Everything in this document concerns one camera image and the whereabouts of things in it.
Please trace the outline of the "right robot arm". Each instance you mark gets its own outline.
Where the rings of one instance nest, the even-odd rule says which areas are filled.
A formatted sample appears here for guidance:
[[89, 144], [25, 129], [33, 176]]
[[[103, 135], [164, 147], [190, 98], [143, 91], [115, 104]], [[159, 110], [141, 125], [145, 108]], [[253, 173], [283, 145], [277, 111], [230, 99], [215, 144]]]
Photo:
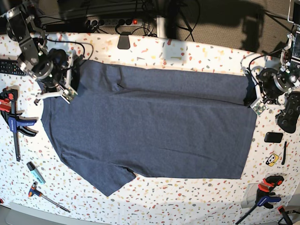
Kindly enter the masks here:
[[20, 0], [2, 0], [0, 15], [7, 19], [6, 31], [21, 49], [17, 65], [26, 75], [43, 85], [35, 103], [61, 97], [70, 103], [77, 95], [78, 63], [82, 56], [63, 49], [48, 49], [44, 31], [35, 24], [35, 16]]

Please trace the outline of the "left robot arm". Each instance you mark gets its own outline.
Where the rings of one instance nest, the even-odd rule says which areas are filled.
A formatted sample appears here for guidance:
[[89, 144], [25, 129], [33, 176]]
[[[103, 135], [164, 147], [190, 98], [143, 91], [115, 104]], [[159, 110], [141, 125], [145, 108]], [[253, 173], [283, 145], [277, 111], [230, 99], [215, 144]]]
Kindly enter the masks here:
[[[253, 83], [244, 98], [244, 105], [261, 114], [267, 105], [279, 105], [278, 98], [300, 88], [300, 2], [289, 1], [289, 10], [286, 20], [292, 23], [292, 29], [287, 34], [284, 47], [253, 58], [246, 68], [246, 75]], [[277, 69], [263, 68], [254, 75], [251, 66], [259, 58], [268, 59], [279, 53], [280, 65]]]

